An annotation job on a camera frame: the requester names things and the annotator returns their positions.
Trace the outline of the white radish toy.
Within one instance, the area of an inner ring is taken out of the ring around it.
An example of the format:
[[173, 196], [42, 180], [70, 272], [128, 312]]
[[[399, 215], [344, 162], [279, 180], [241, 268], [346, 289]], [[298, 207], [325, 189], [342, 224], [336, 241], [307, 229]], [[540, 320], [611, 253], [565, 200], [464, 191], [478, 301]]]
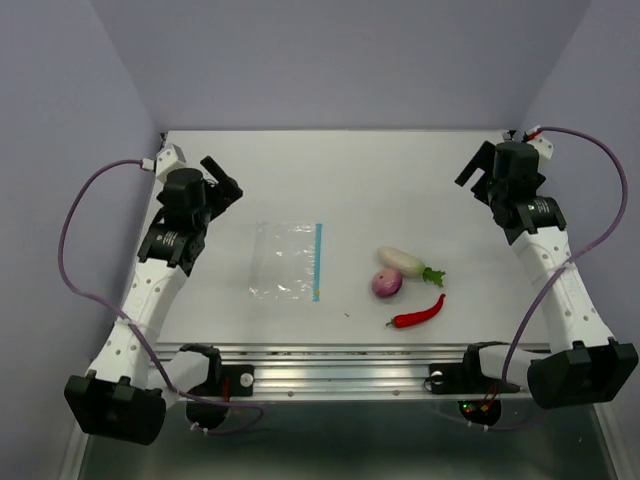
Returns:
[[421, 278], [426, 283], [436, 285], [439, 288], [444, 287], [446, 273], [427, 266], [419, 257], [394, 247], [383, 246], [378, 248], [377, 258], [384, 267], [393, 268], [404, 277]]

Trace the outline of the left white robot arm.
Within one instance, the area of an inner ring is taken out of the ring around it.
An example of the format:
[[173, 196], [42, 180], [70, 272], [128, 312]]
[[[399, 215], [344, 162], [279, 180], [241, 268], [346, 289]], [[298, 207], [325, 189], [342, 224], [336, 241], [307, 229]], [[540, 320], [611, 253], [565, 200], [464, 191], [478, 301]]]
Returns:
[[70, 376], [64, 389], [84, 433], [141, 445], [157, 438], [178, 399], [191, 399], [194, 388], [213, 393], [224, 382], [217, 348], [186, 344], [162, 365], [154, 345], [205, 248], [210, 222], [243, 195], [211, 157], [197, 168], [177, 161], [166, 170], [165, 164], [156, 161], [161, 208], [139, 247], [124, 303], [112, 309], [112, 330], [87, 372]]

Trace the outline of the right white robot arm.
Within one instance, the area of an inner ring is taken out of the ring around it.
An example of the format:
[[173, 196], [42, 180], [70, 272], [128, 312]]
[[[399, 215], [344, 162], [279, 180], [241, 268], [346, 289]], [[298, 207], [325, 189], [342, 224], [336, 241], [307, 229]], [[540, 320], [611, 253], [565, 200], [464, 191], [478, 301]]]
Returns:
[[542, 312], [548, 355], [510, 344], [471, 344], [460, 366], [463, 384], [482, 390], [494, 380], [527, 389], [543, 409], [613, 400], [638, 366], [630, 343], [619, 342], [599, 316], [575, 264], [567, 223], [558, 202], [541, 196], [545, 178], [532, 143], [484, 142], [456, 178], [464, 185], [476, 171], [474, 198], [488, 206], [536, 292], [526, 313]]

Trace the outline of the purple onion toy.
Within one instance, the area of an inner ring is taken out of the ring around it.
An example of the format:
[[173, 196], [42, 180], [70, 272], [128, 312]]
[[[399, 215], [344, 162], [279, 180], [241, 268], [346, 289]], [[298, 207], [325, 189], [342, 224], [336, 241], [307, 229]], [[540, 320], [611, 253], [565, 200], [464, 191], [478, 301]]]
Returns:
[[378, 298], [389, 298], [399, 292], [403, 285], [402, 274], [394, 268], [379, 270], [371, 281], [371, 290]]

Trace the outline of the red chili pepper toy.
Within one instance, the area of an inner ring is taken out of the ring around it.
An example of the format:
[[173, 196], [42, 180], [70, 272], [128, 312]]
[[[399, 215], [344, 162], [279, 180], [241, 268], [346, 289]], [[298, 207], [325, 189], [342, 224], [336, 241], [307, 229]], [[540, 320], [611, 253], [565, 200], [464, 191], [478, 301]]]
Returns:
[[445, 299], [446, 295], [441, 294], [436, 303], [428, 309], [396, 315], [386, 323], [386, 326], [394, 329], [406, 329], [425, 323], [440, 313], [444, 307]]

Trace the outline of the clear zip top bag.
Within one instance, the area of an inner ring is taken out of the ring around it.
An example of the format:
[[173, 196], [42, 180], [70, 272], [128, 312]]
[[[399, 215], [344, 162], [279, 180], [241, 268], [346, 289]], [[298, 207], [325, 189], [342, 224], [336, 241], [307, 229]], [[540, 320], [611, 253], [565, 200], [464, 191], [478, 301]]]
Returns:
[[260, 223], [248, 290], [259, 300], [320, 300], [322, 223]]

